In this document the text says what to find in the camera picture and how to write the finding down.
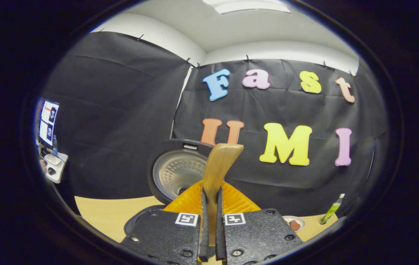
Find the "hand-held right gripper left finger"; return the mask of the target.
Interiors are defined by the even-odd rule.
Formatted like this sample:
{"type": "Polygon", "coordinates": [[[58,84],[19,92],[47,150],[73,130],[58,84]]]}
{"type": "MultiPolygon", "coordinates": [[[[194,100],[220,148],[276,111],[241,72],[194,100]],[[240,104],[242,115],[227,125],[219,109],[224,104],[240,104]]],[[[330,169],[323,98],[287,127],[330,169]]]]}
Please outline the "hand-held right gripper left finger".
{"type": "Polygon", "coordinates": [[[150,206],[129,219],[121,244],[164,265],[200,265],[208,261],[206,201],[199,181],[167,206],[150,206]]]}

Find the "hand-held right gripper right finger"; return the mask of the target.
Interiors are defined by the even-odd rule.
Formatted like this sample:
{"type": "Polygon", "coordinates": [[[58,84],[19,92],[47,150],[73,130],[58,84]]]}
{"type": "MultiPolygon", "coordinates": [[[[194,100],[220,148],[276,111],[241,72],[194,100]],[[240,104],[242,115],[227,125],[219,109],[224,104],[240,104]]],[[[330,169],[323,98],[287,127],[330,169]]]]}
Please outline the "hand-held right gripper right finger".
{"type": "Polygon", "coordinates": [[[216,260],[224,265],[262,263],[303,243],[276,209],[261,209],[226,182],[217,202],[216,260]]]}

